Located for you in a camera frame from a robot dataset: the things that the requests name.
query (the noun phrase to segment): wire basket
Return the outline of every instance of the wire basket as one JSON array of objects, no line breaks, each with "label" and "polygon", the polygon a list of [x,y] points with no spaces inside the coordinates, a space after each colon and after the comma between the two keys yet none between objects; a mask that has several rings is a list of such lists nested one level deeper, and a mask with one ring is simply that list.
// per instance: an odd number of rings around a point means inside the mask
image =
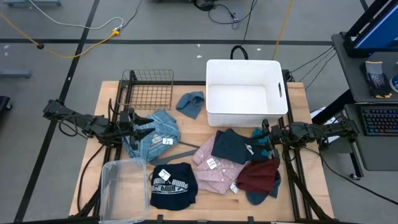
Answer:
[{"label": "wire basket", "polygon": [[[173,79],[173,70],[125,70],[118,103],[135,110],[170,110]],[[129,97],[128,85],[132,85]]]}]

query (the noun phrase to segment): wooden table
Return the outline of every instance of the wooden table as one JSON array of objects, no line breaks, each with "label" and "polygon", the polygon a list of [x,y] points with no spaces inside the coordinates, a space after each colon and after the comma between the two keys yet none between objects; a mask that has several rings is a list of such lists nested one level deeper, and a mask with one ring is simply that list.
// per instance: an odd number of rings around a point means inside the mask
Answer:
[{"label": "wooden table", "polygon": [[[99,98],[95,109],[95,114],[108,114],[108,100],[112,98],[113,102],[115,101],[117,89],[118,82],[102,83],[101,91],[99,93]],[[288,83],[288,89],[294,121],[303,121],[310,123],[311,117],[303,84]],[[216,130],[225,130],[226,128],[214,128],[208,125],[205,106],[203,106],[196,120],[191,119],[175,110],[175,105],[177,104],[180,97],[183,94],[191,91],[203,91],[204,93],[206,92],[205,86],[174,85],[172,95],[172,110],[167,112],[177,120],[177,125],[180,129],[181,134],[181,141],[189,142],[191,144],[200,146],[213,133],[215,133]],[[140,116],[146,116],[147,114],[151,114],[153,112],[154,111],[147,110],[136,111],[136,113]],[[250,136],[253,131],[252,128],[234,128],[234,130],[244,136]],[[87,163],[88,159],[95,153],[95,151],[99,147],[100,144],[97,142],[96,139],[88,140],[85,155],[81,164],[80,173],[84,165]],[[308,144],[307,147],[316,151],[318,150],[317,145],[314,142]],[[166,151],[160,157],[167,157],[190,150],[192,150],[192,148],[177,144],[170,148],[168,151]],[[319,206],[324,209],[326,214],[332,217],[333,210],[331,208],[328,188],[326,186],[322,163],[319,156],[306,150],[301,150],[301,156],[308,191],[318,202]],[[81,206],[84,206],[84,204],[88,201],[88,199],[92,196],[93,192],[98,187],[98,180],[100,178],[103,157],[104,150],[102,150],[101,153],[98,154],[95,159],[93,159],[93,161],[86,170],[83,179],[83,187],[81,190]],[[124,150],[122,152],[121,158],[128,159],[128,156]],[[180,162],[188,162],[192,165],[193,169],[196,168],[196,165],[193,163],[191,156],[176,159],[170,163]],[[148,174],[152,172],[153,168],[153,166],[149,164],[147,165]],[[220,195],[205,190],[199,190],[199,193],[196,196],[197,202],[190,205],[185,210],[159,210],[155,207],[150,206],[147,219],[155,220],[158,215],[162,214],[165,220],[245,221],[248,219],[248,216],[253,216],[254,220],[256,221],[294,221],[292,202],[289,192],[289,184],[283,160],[281,160],[279,172],[282,178],[282,182],[279,187],[278,197],[267,197],[266,200],[260,205],[251,205],[246,199],[246,194],[243,190],[240,190],[237,194],[234,194],[230,190],[226,195]],[[76,185],[73,202],[70,208],[71,215],[77,213],[77,189],[78,184]],[[298,190],[296,191],[298,192],[297,198],[300,208],[300,216],[302,218],[305,218],[302,196]]]}]

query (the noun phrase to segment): black keyboard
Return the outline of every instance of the black keyboard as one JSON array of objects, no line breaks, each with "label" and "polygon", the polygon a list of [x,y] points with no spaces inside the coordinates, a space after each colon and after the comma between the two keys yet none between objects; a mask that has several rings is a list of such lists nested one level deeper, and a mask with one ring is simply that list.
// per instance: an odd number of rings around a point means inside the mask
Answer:
[{"label": "black keyboard", "polygon": [[361,106],[365,135],[398,136],[398,106]]}]

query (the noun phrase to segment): denim shirt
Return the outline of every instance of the denim shirt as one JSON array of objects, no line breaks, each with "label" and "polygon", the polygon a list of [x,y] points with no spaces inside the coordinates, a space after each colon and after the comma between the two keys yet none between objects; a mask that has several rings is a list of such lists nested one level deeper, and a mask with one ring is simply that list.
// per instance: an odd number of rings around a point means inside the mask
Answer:
[{"label": "denim shirt", "polygon": [[[146,118],[153,119],[154,121],[142,126],[136,126],[136,128],[155,128],[155,131],[137,142],[137,150],[134,151],[130,147],[124,148],[127,150],[130,158],[141,157],[146,161],[151,161],[178,143],[180,141],[180,132],[175,123],[176,120],[165,110],[155,111],[155,113],[146,116]],[[173,139],[173,145],[163,144],[163,138]]]}]

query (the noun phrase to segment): pink checkered shirt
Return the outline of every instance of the pink checkered shirt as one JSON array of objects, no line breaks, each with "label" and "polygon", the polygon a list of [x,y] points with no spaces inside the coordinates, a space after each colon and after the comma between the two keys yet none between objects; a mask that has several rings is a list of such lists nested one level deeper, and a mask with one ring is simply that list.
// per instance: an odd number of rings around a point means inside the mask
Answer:
[{"label": "pink checkered shirt", "polygon": [[[226,194],[231,184],[238,178],[244,165],[212,156],[211,151],[215,137],[216,134],[214,133],[193,155],[193,161],[198,165],[193,172],[200,190]],[[207,164],[207,160],[210,158],[213,158],[217,164],[214,169],[210,169]]]}]

